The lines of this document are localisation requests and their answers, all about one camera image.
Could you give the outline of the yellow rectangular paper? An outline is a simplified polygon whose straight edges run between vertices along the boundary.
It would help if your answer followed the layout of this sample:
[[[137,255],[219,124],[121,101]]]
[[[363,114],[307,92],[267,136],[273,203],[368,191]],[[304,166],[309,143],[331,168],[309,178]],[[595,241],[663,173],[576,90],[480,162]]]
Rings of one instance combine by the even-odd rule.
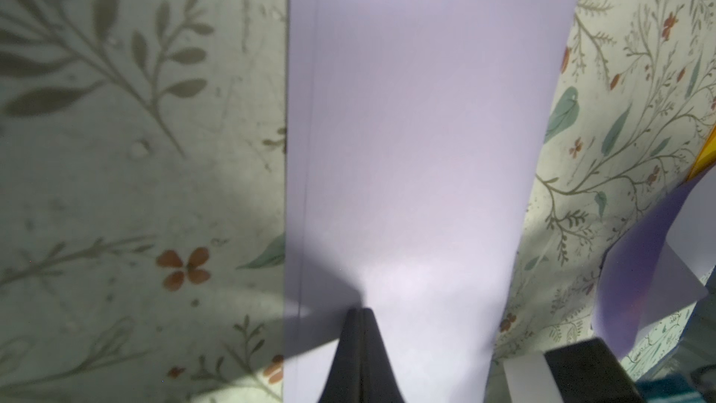
[[[693,178],[701,174],[702,171],[707,170],[715,162],[715,151],[716,151],[716,127],[713,128],[707,139],[703,149],[701,149],[695,164],[693,165],[687,180],[690,181]]]

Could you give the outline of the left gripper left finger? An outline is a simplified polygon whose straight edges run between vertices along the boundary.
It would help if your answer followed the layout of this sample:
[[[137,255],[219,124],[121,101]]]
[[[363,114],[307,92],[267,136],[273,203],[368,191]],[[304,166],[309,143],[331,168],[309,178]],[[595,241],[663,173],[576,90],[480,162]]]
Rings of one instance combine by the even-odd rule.
[[[362,317],[360,309],[348,311],[320,403],[361,401]]]

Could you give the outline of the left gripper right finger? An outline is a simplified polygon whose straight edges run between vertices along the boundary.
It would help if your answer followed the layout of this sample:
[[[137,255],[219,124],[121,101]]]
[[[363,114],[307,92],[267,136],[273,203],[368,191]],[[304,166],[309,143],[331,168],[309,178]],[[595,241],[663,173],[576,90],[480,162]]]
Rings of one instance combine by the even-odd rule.
[[[363,403],[403,403],[393,368],[371,309],[361,309],[360,397]]]

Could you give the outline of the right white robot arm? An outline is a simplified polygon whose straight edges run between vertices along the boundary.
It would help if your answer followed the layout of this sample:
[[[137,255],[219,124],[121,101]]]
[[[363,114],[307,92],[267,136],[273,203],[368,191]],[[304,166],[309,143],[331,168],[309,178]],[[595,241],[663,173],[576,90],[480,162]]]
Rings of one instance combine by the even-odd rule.
[[[634,382],[599,338],[503,363],[514,403],[643,402]]]

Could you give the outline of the purple paper sheet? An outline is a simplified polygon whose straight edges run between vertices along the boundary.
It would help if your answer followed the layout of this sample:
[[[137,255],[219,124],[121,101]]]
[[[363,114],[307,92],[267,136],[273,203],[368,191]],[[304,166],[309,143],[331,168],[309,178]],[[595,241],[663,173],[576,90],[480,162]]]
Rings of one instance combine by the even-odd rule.
[[[408,402],[479,402],[576,0],[289,0],[288,402],[351,307]]]
[[[673,190],[609,250],[592,328],[625,357],[649,328],[707,295],[715,267],[715,168]]]

